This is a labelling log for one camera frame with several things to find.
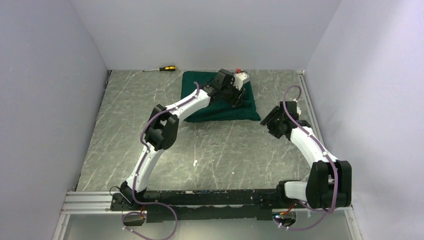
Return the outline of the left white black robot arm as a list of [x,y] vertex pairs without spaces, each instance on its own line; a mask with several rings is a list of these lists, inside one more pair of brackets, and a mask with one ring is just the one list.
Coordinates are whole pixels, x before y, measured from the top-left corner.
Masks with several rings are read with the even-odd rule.
[[161,155],[175,143],[180,122],[215,102],[225,101],[233,108],[240,106],[246,90],[244,85],[249,78],[244,71],[220,69],[208,82],[202,85],[196,82],[195,90],[183,99],[153,108],[140,134],[143,145],[140,157],[131,175],[119,188],[125,204],[142,204],[150,175]]

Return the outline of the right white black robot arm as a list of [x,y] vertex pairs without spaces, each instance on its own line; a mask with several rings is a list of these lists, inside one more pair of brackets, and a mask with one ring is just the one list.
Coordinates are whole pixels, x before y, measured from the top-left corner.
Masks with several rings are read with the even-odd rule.
[[282,180],[276,187],[282,200],[299,200],[315,210],[344,208],[352,202],[352,166],[329,153],[306,120],[299,119],[296,101],[280,101],[260,122],[275,138],[286,137],[306,159],[308,180]]

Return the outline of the green surgical drape cloth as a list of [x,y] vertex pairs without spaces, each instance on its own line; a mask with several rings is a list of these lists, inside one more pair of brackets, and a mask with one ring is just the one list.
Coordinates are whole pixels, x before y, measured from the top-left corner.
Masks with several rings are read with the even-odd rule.
[[[201,86],[212,80],[216,74],[216,72],[207,71],[185,71],[182,74],[180,97],[183,99],[196,90],[195,82]],[[220,100],[196,111],[184,121],[188,123],[234,120],[260,121],[261,117],[256,110],[251,82],[247,82],[243,87],[245,92],[240,106],[232,107],[224,100]]]

